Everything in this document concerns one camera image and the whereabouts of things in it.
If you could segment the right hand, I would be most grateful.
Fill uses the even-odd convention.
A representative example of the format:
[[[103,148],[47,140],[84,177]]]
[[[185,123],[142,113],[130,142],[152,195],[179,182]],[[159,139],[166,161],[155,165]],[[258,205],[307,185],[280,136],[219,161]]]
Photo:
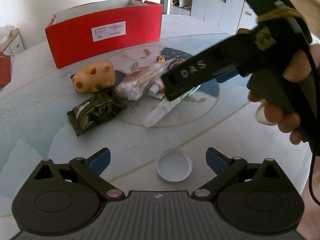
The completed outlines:
[[[297,51],[281,72],[253,74],[248,99],[265,100],[265,119],[297,145],[319,145],[319,44]]]

